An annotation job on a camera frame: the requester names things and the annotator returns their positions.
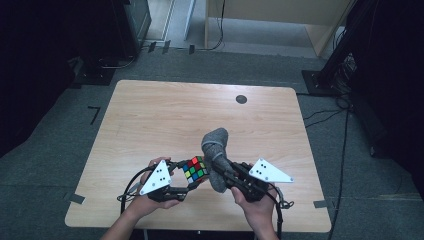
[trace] black tape mark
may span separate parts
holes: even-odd
[[[190,49],[188,50],[188,54],[191,55],[194,53],[194,45],[190,45]]]
[[[94,121],[96,121],[97,115],[99,115],[100,107],[92,107],[88,106],[89,109],[97,109],[96,114],[94,114],[93,120],[91,120],[90,125],[93,125]]]
[[[314,201],[314,206],[315,206],[315,208],[326,208],[327,202],[325,200]]]
[[[70,201],[78,204],[83,204],[85,201],[85,197],[77,195],[75,193],[66,193],[65,196],[63,196],[63,199],[65,201]]]
[[[149,53],[153,52],[155,50],[156,47],[156,42],[152,42],[149,46]]]
[[[165,54],[169,50],[169,45],[171,45],[171,40],[165,42],[165,46],[163,46],[162,54]]]

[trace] gray sock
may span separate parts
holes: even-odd
[[[225,147],[227,146],[228,132],[225,128],[218,128],[206,134],[202,140],[202,151],[204,153],[204,162],[209,171],[209,181],[212,188],[220,193],[227,189],[224,178],[212,169],[212,162],[233,173],[230,166]]]

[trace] black dot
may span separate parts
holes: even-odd
[[[247,97],[244,95],[238,95],[236,101],[240,104],[245,104],[247,102]]]

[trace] gray carpet floor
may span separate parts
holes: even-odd
[[[307,93],[301,70],[320,70],[324,64],[322,59],[278,55],[205,51],[189,55],[187,50],[177,49],[162,54],[157,48],[151,53],[143,50],[130,66],[118,69],[110,86],[67,89],[31,137],[0,159],[0,239],[98,239],[106,231],[66,226],[64,219],[70,203],[63,197],[74,192],[78,185],[117,81],[279,86],[291,87],[301,94]],[[298,95],[298,100],[304,117],[338,109],[332,97]],[[93,124],[96,110],[88,106],[101,108]],[[305,120],[305,126],[329,115],[317,114]],[[345,127],[347,141],[342,166]],[[424,204],[410,174],[391,159],[370,157],[367,139],[354,113],[342,112],[312,125],[307,128],[307,134],[331,219],[338,210],[332,239],[422,239]],[[336,209],[341,167],[343,192]],[[188,238],[208,239],[208,236],[193,233]],[[225,236],[240,239],[225,233],[219,238]],[[327,239],[328,236],[328,233],[283,233],[284,239]],[[151,234],[149,239],[183,239],[183,235],[165,231],[156,237]]]

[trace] human hand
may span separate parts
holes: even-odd
[[[268,192],[274,198],[277,196],[275,189]],[[259,239],[278,239],[272,224],[275,203],[269,196],[264,196],[260,201],[250,203],[237,187],[232,187],[231,193],[235,202],[243,209],[247,222]]]
[[[159,158],[153,159],[150,161],[149,166],[159,163],[161,160],[169,161],[171,160],[171,158],[159,157]],[[143,184],[146,183],[147,177],[149,176],[149,174],[150,174],[150,171],[147,171],[140,177],[140,182],[142,185],[139,186],[139,188],[137,189],[137,192],[139,192]],[[134,197],[130,205],[127,207],[125,212],[127,212],[127,214],[130,215],[131,218],[139,220],[140,218],[154,212],[158,208],[168,209],[179,203],[180,202],[178,200],[156,202],[151,200],[147,195],[136,196]]]

